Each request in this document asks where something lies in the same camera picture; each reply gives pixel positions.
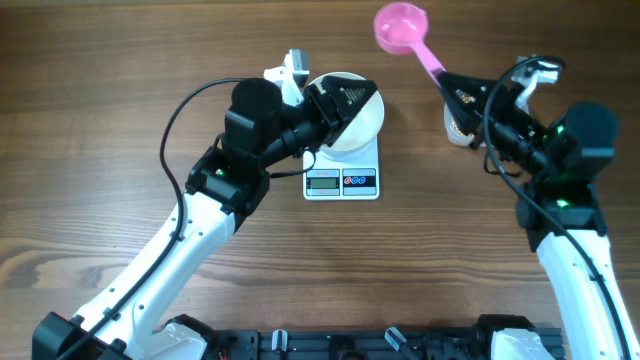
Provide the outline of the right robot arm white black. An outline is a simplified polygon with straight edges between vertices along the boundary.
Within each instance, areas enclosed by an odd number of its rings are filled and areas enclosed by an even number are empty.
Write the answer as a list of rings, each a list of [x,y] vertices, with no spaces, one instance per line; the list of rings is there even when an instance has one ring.
[[[494,174],[517,194],[516,216],[549,278],[576,359],[636,359],[639,343],[611,260],[594,181],[613,159],[616,116],[577,103],[548,126],[528,112],[541,83],[559,69],[532,65],[487,80],[438,71],[434,77],[470,148],[487,148]]]

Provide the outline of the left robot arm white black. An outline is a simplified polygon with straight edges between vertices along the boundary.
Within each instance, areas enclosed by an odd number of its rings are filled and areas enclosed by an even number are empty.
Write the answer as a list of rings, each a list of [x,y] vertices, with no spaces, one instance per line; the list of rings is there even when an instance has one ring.
[[[34,359],[202,359],[210,331],[192,320],[159,323],[200,264],[227,243],[269,190],[268,167],[331,145],[373,98],[366,79],[326,75],[299,104],[264,78],[233,78],[225,130],[173,187],[176,206],[134,260],[69,319],[35,328]]]

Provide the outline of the pink plastic scoop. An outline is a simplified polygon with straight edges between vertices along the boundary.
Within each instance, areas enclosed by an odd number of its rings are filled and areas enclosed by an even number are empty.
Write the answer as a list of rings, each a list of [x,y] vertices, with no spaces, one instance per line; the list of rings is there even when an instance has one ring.
[[[429,21],[424,9],[408,2],[392,2],[378,10],[373,28],[377,44],[393,55],[415,54],[435,82],[445,68],[426,46]]]

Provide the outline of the clear plastic container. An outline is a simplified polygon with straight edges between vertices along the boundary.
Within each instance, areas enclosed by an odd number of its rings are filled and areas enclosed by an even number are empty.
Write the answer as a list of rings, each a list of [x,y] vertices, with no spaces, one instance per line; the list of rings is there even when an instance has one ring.
[[[468,147],[474,140],[474,135],[464,135],[447,105],[444,105],[444,126],[449,142],[456,146]]]

